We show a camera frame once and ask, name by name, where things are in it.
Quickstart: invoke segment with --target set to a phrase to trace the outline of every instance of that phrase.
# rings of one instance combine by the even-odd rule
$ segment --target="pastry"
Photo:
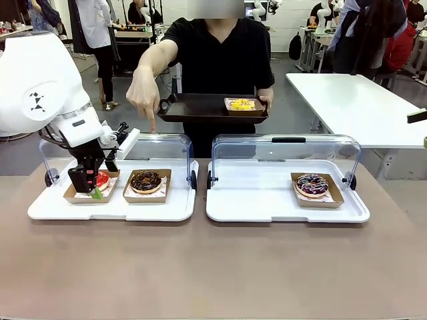
[[[321,198],[328,190],[328,182],[319,175],[307,174],[298,177],[296,186],[299,193],[309,198]]]
[[[253,111],[255,110],[255,102],[249,99],[234,99],[230,104],[232,111]]]
[[[109,185],[109,175],[105,172],[99,171],[98,178],[96,179],[96,186],[100,191],[104,191]]]
[[[136,193],[148,195],[156,192],[161,185],[161,178],[154,171],[141,171],[131,179],[131,188]]]

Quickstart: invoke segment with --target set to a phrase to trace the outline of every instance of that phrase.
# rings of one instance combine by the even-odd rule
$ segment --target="desk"
[[[22,29],[20,29],[18,31],[14,31],[14,32],[10,32],[10,33],[2,33],[0,35],[0,42],[4,41],[7,38],[12,37],[14,35],[17,35],[19,33],[26,32],[26,31],[30,31],[30,30],[33,30],[33,26],[32,25],[26,25],[26,26],[24,26]]]
[[[40,166],[1,205],[0,310],[31,319],[391,319],[427,314],[426,236],[358,166],[364,225],[32,221]]]
[[[419,55],[417,64],[414,68],[415,59]],[[427,37],[417,36],[414,44],[414,48],[412,49],[411,56],[409,57],[408,63],[404,66],[404,69],[411,72],[414,77],[419,78],[419,72],[421,70],[422,64],[427,55]]]
[[[327,43],[327,46],[329,46],[333,35],[327,33],[315,34],[315,29],[308,29],[307,27],[300,27],[300,31],[304,32],[304,35],[302,37],[300,62],[296,65],[296,67],[303,72],[311,73],[314,70],[314,65],[316,63],[317,53],[320,46],[324,46],[325,42]],[[318,73],[320,73],[320,69],[322,68],[324,51],[325,48],[321,55],[321,64]]]
[[[321,121],[337,135],[348,135],[363,148],[388,149],[377,178],[384,179],[399,149],[423,149],[427,121],[407,124],[419,108],[357,75],[288,73],[290,83]]]

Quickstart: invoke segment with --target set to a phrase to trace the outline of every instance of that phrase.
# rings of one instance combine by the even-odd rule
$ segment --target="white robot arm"
[[[268,5],[268,12],[272,15],[276,14],[276,11],[282,6],[283,0],[270,0]]]
[[[115,154],[125,157],[137,140],[139,130],[128,135],[125,123],[112,131],[99,122],[73,59],[52,33],[8,38],[0,74],[6,79],[0,88],[0,131],[39,131],[43,139],[69,150],[78,163],[69,171],[77,192],[94,191],[103,161],[107,158],[108,169],[117,171]],[[115,142],[126,150],[110,147]],[[111,151],[108,157],[103,148]]]
[[[316,29],[316,33],[325,32],[325,25],[326,25],[325,17],[331,14],[331,9],[329,8],[328,0],[322,0],[320,1],[320,3],[322,4],[322,8],[318,11],[319,24],[318,24],[318,28]]]
[[[254,1],[255,9],[252,10],[252,17],[254,17],[255,21],[261,21],[261,16],[267,13],[266,8],[264,8],[261,4],[261,0]]]

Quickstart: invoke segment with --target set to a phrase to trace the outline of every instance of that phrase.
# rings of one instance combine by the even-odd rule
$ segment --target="woman's leg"
[[[99,95],[105,94],[105,101],[113,106],[113,53],[111,46],[96,48],[95,57],[98,61]]]

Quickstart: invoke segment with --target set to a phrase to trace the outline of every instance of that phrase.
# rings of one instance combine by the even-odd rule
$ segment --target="white table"
[[[0,42],[6,40],[6,38],[12,37],[13,35],[17,35],[19,33],[30,31],[30,30],[33,30],[33,26],[32,25],[26,25],[26,26],[22,27],[22,29],[20,29],[20,30],[10,32],[10,33],[2,33],[0,35]]]
[[[388,149],[377,179],[385,179],[399,149],[423,149],[427,121],[408,124],[419,108],[361,75],[288,73],[290,83],[331,133],[369,149]]]

